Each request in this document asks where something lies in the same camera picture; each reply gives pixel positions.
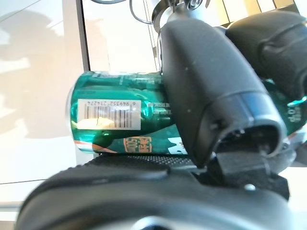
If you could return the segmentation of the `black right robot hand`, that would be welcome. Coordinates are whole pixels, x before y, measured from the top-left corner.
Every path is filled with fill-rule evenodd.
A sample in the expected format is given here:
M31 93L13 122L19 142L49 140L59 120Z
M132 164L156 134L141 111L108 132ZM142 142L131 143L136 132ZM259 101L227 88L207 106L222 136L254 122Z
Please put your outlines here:
M307 92L305 18L257 14L221 30L158 32L160 71L86 72L66 102L97 157L46 179L17 230L300 230L279 173L295 160L282 114Z

